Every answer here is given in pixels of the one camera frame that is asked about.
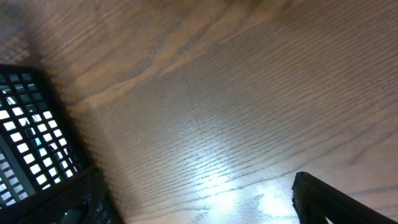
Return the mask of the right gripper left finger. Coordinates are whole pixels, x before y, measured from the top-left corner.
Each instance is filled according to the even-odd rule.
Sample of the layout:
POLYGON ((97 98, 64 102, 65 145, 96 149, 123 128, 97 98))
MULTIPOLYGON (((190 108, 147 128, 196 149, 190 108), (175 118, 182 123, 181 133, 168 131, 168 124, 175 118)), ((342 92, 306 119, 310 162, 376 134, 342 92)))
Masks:
POLYGON ((1 209, 1 223, 122 223, 95 167, 1 209))

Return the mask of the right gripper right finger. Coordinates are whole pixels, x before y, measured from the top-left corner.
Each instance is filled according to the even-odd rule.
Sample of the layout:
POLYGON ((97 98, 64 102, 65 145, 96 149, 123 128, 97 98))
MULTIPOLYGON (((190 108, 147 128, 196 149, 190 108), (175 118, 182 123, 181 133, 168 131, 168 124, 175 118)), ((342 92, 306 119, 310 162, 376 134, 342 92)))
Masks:
POLYGON ((298 172, 292 204, 301 224, 391 223, 396 221, 361 204, 308 172, 298 172))

